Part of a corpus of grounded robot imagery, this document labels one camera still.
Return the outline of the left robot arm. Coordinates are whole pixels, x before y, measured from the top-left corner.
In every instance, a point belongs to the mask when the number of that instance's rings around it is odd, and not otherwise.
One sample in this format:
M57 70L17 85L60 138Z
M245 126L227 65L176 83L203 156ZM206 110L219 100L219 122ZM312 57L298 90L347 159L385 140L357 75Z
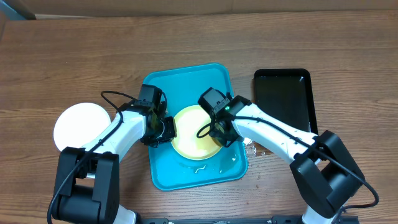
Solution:
M138 141L157 148L176 137L165 93L143 84L138 98L115 108L111 124L82 147L66 147L58 159L47 222L135 223L137 213L120 204L119 165Z

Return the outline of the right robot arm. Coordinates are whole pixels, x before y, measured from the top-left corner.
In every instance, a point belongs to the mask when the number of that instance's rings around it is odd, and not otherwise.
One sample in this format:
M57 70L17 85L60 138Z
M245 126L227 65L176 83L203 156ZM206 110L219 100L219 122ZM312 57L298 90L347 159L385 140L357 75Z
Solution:
M301 131L263 112L250 100L207 89L198 104L211 121L197 132L224 147L248 138L282 158L307 203L302 223L337 223L364 175L342 140L333 132Z

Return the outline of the white plate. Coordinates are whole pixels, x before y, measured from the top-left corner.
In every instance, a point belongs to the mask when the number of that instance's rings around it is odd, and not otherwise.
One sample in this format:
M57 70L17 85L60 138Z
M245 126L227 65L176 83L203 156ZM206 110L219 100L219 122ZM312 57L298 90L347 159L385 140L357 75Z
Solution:
M104 108L94 103L79 103L66 109L57 119L53 140L59 151L80 148L94 140L111 124Z

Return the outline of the green rimmed plate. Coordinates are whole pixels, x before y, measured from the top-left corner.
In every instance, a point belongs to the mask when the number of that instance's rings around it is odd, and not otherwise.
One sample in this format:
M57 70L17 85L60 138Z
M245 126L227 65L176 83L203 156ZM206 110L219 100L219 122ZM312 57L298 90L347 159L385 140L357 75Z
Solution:
M221 144L206 135L197 138L197 132L210 122L209 115L199 105L188 106L175 116L177 136L172 140L173 148L183 157L204 160L217 154Z

